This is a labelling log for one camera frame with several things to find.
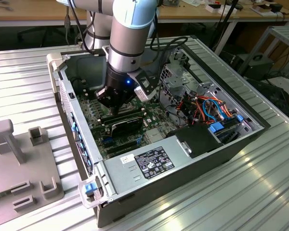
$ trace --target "aluminum extrusion table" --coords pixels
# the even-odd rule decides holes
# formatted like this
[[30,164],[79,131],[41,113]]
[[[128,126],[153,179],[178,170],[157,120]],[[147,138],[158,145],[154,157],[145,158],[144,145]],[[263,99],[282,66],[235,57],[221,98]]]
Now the aluminum extrusion table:
[[[289,230],[289,119],[198,39],[186,44],[272,127],[228,163],[100,230]],[[93,210],[78,195],[80,177],[46,66],[46,54],[73,50],[78,47],[0,51],[0,119],[12,119],[15,133],[47,129],[65,192],[0,230],[97,230]],[[191,69],[207,79],[195,63]]]
[[269,35],[273,35],[275,39],[273,42],[270,44],[270,46],[266,49],[264,52],[265,56],[269,56],[270,53],[272,52],[273,48],[276,46],[278,41],[282,41],[285,44],[289,46],[289,26],[269,26],[259,41],[256,43],[254,48],[251,50],[250,54],[248,55],[247,59],[244,61],[244,63],[241,65],[241,67],[238,70],[238,73],[242,74],[243,71],[246,69],[250,61],[253,59],[255,56],[256,52],[260,49],[260,47],[264,44],[266,39],[268,38]]

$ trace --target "gray plastic holder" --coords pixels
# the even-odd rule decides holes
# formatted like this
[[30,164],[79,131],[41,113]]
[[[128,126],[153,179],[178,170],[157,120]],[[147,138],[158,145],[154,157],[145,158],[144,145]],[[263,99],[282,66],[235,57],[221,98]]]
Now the gray plastic holder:
[[0,224],[64,196],[47,131],[13,132],[11,120],[0,121]]

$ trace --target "blue latch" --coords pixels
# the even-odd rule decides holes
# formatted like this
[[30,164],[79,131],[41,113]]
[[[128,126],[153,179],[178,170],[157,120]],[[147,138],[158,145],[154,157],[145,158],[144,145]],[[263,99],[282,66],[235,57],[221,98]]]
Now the blue latch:
[[210,130],[215,133],[219,130],[223,129],[223,125],[220,122],[216,122],[210,125]]
[[243,116],[241,116],[241,115],[237,115],[237,117],[236,117],[237,119],[238,119],[238,121],[240,121],[240,122],[242,122],[243,121]]
[[86,184],[85,189],[86,189],[86,195],[91,196],[93,194],[93,192],[98,189],[98,187],[97,187],[96,183],[93,182],[90,184]]
[[75,131],[75,126],[76,126],[76,123],[73,122],[73,124],[72,124],[72,131]]

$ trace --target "black cable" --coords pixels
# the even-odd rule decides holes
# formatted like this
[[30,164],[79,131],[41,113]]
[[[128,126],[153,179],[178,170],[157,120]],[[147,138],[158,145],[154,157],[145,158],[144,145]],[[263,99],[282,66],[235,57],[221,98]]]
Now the black cable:
[[[155,26],[157,26],[157,25],[158,25],[158,16],[157,16],[157,14],[155,14],[154,20],[156,21],[156,25],[155,25]],[[164,49],[161,50],[161,49],[160,49],[160,46],[159,46],[159,40],[158,40],[159,37],[158,37],[157,28],[155,28],[155,29],[156,29],[156,30],[155,30],[156,33],[154,33],[154,35],[153,35],[153,37],[152,37],[152,40],[151,40],[151,43],[150,43],[150,49],[151,49],[152,51],[157,51],[157,52],[159,52],[159,51],[172,50],[172,49],[174,49],[174,48],[177,48],[177,47],[183,45],[183,44],[186,43],[187,40],[188,40],[188,37],[181,37],[182,39],[185,38],[185,40],[182,41],[182,42],[174,42],[173,44],[175,44],[175,47],[167,47],[167,46],[166,46]],[[157,49],[153,47],[153,43],[154,43],[154,41],[155,41],[155,38],[156,38],[157,41],[158,41],[158,48],[157,48]]]
[[[275,61],[275,63],[277,63],[278,60],[284,58],[284,57],[287,56],[287,55],[289,55],[289,54],[285,54],[285,55],[279,57],[279,58]],[[271,71],[272,68],[273,68],[273,65],[272,65],[272,66],[270,67],[270,69],[268,70],[267,75],[270,74],[270,71]]]
[[91,17],[92,17],[92,20],[91,20],[91,22],[90,22],[90,24],[87,26],[87,28],[83,31],[83,35],[85,36],[86,35],[86,33],[87,33],[87,31],[90,29],[90,27],[93,25],[93,23],[94,23],[94,18],[95,18],[95,12],[93,13],[93,16],[92,16],[92,13],[91,13],[91,11],[90,11],[90,15],[91,15]]
[[79,19],[78,19],[77,15],[76,15],[76,12],[75,12],[75,9],[74,9],[74,7],[73,7],[73,5],[72,5],[71,0],[67,0],[67,1],[68,1],[69,7],[72,9],[72,13],[73,13],[73,16],[74,16],[74,18],[75,18],[78,31],[79,31],[79,33],[80,33],[82,45],[84,46],[84,48],[86,49],[86,51],[87,51],[88,53],[94,54],[94,52],[91,51],[91,50],[87,47],[87,44],[86,44],[85,39],[84,39],[84,37],[83,37],[82,31],[81,31],[81,29],[80,29]]
[[[177,37],[177,38],[171,40],[171,41],[165,46],[165,48],[163,49],[163,52],[162,52],[162,55],[161,55],[161,57],[160,57],[159,64],[158,64],[158,75],[157,75],[158,78],[159,78],[159,76],[160,76],[160,74],[161,74],[161,69],[160,69],[160,68],[161,68],[161,66],[162,66],[163,58],[164,58],[164,56],[165,56],[166,51],[169,49],[169,47],[170,47],[172,44],[174,44],[176,41],[181,40],[181,39],[184,39],[184,42],[186,42],[186,41],[188,40],[188,37],[186,37],[186,36]],[[159,89],[158,89],[158,102],[159,102],[160,107],[161,107],[163,110],[169,112],[169,114],[172,114],[172,115],[178,117],[179,119],[182,119],[183,121],[185,121],[185,118],[183,118],[183,117],[181,117],[181,116],[179,116],[179,115],[177,115],[177,114],[175,114],[175,113],[172,113],[172,112],[166,110],[166,108],[165,108],[165,107],[162,105],[162,103],[160,102],[160,93],[161,93],[162,84],[163,84],[163,83],[161,82],[160,85],[159,85]]]
[[288,56],[289,56],[289,50],[288,50],[288,54],[287,54],[287,56],[286,56],[286,58],[285,58],[284,63],[282,64],[282,66],[281,66],[280,69],[278,70],[279,72],[280,72],[280,71],[284,68],[284,66],[286,65],[286,62],[287,62]]
[[219,20],[219,22],[218,22],[218,24],[217,24],[217,26],[216,26],[216,28],[215,28],[212,36],[211,36],[210,43],[212,42],[212,39],[213,39],[214,35],[216,34],[217,27],[220,25],[220,23],[221,23],[221,21],[222,21],[223,13],[224,13],[224,11],[225,11],[225,8],[226,8],[226,2],[225,2],[225,4],[224,4],[224,6],[223,6],[223,12],[222,12],[222,15],[221,15],[221,17],[220,17],[220,20]]
[[226,17],[224,18],[223,23],[221,25],[217,25],[217,29],[216,29],[217,33],[216,33],[216,35],[213,35],[213,38],[209,44],[210,49],[213,49],[213,47],[215,45],[215,41],[217,40],[219,34],[223,33],[224,29],[226,28],[228,19],[230,18],[231,13],[233,12],[233,9],[235,8],[237,3],[238,3],[238,0],[232,1],[231,7],[230,7]]
[[69,41],[68,41],[68,31],[69,31],[69,28],[71,27],[71,19],[69,17],[69,7],[67,6],[66,7],[66,17],[64,19],[64,27],[66,29],[66,43],[69,45]]

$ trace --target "cable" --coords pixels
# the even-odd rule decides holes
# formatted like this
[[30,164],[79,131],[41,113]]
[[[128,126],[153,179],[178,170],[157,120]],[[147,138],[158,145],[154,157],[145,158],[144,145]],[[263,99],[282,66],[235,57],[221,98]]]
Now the cable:
[[286,57],[286,60],[285,60],[284,64],[282,65],[282,68],[280,68],[280,70],[281,70],[281,69],[284,69],[284,68],[286,67],[286,65],[288,64],[288,62],[289,62],[289,60],[287,61],[288,55],[287,55],[287,57]]
[[205,107],[206,107],[206,106],[205,106],[205,101],[204,101],[203,104],[202,104],[202,109],[203,109],[204,114],[206,114],[207,117],[210,117],[211,119],[213,119],[213,120],[216,122],[217,120],[216,120],[213,116],[211,116],[211,115],[209,115],[209,114],[207,113]]
[[[158,16],[157,16],[157,14],[155,14],[154,19],[155,19],[155,21],[156,21],[156,25],[155,25],[155,26],[157,26],[157,25],[158,25]],[[151,43],[150,43],[150,49],[151,49],[152,51],[157,51],[157,52],[159,52],[159,51],[166,51],[166,50],[172,50],[172,49],[174,49],[174,48],[177,48],[177,47],[183,45],[183,44],[186,43],[187,40],[188,40],[188,37],[186,37],[186,36],[182,36],[182,37],[180,37],[180,39],[173,39],[173,41],[175,41],[175,42],[176,42],[177,40],[181,40],[181,39],[184,39],[184,41],[182,41],[182,42],[176,42],[176,43],[173,42],[173,41],[170,41],[171,44],[176,44],[175,47],[166,46],[164,49],[160,50],[159,41],[158,41],[158,48],[157,48],[157,49],[155,49],[155,48],[152,47],[152,46],[153,46],[153,43],[154,43],[154,40],[155,40],[155,36],[156,36],[156,38],[157,38],[157,40],[158,40],[157,28],[156,28],[156,33],[155,33],[155,35],[152,37],[152,40],[151,40]]]
[[76,12],[75,12],[75,9],[74,9],[74,7],[73,7],[73,5],[72,5],[71,0],[67,0],[67,1],[68,1],[69,7],[72,9],[72,13],[73,13],[73,16],[74,16],[74,18],[75,18],[78,31],[79,31],[79,33],[80,33],[82,45],[85,47],[85,49],[86,49],[86,51],[87,51],[88,53],[94,54],[94,52],[91,51],[91,50],[89,50],[89,48],[87,47],[87,44],[86,44],[86,42],[85,42],[85,39],[84,39],[83,34],[82,34],[82,32],[81,32],[81,29],[80,29],[79,19],[78,19],[77,15],[76,15]]
[[231,14],[233,12],[233,9],[235,8],[237,3],[238,3],[238,0],[232,1],[231,7],[230,7],[226,17],[224,18],[222,24],[217,26],[217,29],[216,29],[217,33],[213,34],[212,39],[211,39],[210,44],[209,44],[210,49],[213,49],[213,47],[215,45],[215,41],[217,40],[217,38],[219,36],[219,33],[223,34],[224,29],[227,27],[228,19],[230,18]]
[[222,15],[221,15],[221,17],[220,17],[220,20],[219,20],[219,22],[218,22],[218,24],[217,24],[217,26],[216,26],[216,28],[215,28],[212,36],[211,36],[210,43],[212,42],[212,39],[213,39],[213,37],[214,37],[214,35],[215,35],[216,31],[217,31],[217,28],[218,28],[218,26],[220,25],[220,23],[221,23],[221,21],[222,21],[223,13],[224,13],[224,11],[225,11],[225,8],[226,8],[226,2],[225,2],[225,4],[224,4],[224,6],[223,6],[223,12],[222,12]]
[[70,26],[71,26],[71,19],[70,19],[70,17],[69,17],[68,11],[69,11],[69,7],[67,6],[67,7],[66,7],[66,17],[65,17],[65,19],[64,19],[64,27],[65,27],[65,29],[66,29],[66,43],[69,45],[69,41],[68,41],[68,30],[69,30],[69,28],[70,28]]
[[154,43],[154,40],[155,38],[157,39],[157,42],[158,42],[158,49],[157,49],[157,53],[154,57],[154,59],[150,62],[147,62],[147,63],[144,63],[142,66],[147,66],[153,62],[155,62],[157,59],[158,59],[158,56],[159,56],[159,37],[158,37],[158,16],[157,16],[157,13],[155,13],[155,16],[154,16],[154,33],[153,33],[153,37],[152,37],[152,40],[151,40],[151,43],[150,43],[150,49],[153,50],[152,48],[152,45]]
[[[277,63],[278,60],[281,60],[282,58],[284,58],[284,57],[287,56],[287,55],[289,55],[289,54],[285,54],[285,55],[279,57],[278,59],[276,59],[275,63]],[[270,67],[270,69],[268,70],[267,75],[270,75],[270,71],[271,71],[272,68],[273,68],[273,65],[272,65],[272,66]],[[280,71],[272,71],[271,73],[273,73],[273,72],[277,72],[277,75],[278,75],[278,74],[282,75],[282,73],[280,73]]]
[[90,29],[91,26],[93,26],[93,29],[94,29],[93,23],[94,23],[94,19],[95,19],[95,12],[93,12],[93,15],[92,15],[91,11],[89,11],[89,12],[90,12],[90,15],[92,17],[92,20],[91,20],[90,24],[87,26],[87,28],[83,31],[83,33],[82,33],[83,35],[85,35],[87,33],[87,31]]
[[[161,57],[160,57],[160,60],[159,60],[159,64],[158,64],[158,74],[157,74],[157,77],[158,77],[158,78],[159,78],[159,76],[160,76],[160,74],[161,74],[161,69],[160,69],[160,68],[161,68],[161,66],[162,66],[162,61],[163,61],[164,55],[165,55],[165,53],[166,53],[166,50],[168,49],[168,47],[170,47],[170,46],[171,46],[172,44],[174,44],[176,41],[181,40],[181,39],[184,39],[185,41],[187,41],[187,40],[188,40],[188,37],[186,37],[186,36],[177,37],[177,38],[171,40],[171,41],[166,45],[166,47],[164,48],[164,50],[163,50],[163,52],[162,52],[162,55],[161,55]],[[160,94],[161,94],[162,84],[163,84],[163,83],[161,82],[160,85],[159,85],[159,89],[158,89],[158,102],[159,102],[160,107],[161,107],[163,110],[168,111],[168,110],[166,110],[166,108],[165,108],[165,107],[162,105],[162,103],[160,102]],[[177,115],[177,114],[175,114],[175,113],[172,113],[172,112],[170,112],[170,111],[168,111],[168,112],[169,112],[170,114],[178,117],[179,119],[182,119],[183,121],[185,121],[185,118],[183,118],[183,117],[181,117],[181,116],[179,116],[179,115]]]
[[227,115],[225,112],[222,112],[220,106],[217,104],[217,102],[216,102],[215,100],[212,100],[212,99],[207,99],[207,100],[205,100],[205,101],[203,102],[203,104],[202,104],[202,108],[204,108],[204,106],[205,106],[205,104],[206,104],[206,101],[213,102],[213,103],[216,105],[216,107],[217,107],[218,111],[220,112],[220,114],[221,114],[223,117],[228,118],[228,115]]
[[285,58],[284,63],[282,64],[282,66],[281,66],[280,69],[278,70],[279,72],[284,68],[284,65],[286,65],[286,62],[287,62],[288,56],[289,56],[289,47],[288,47],[288,54],[287,54],[287,56],[286,56],[286,58]]

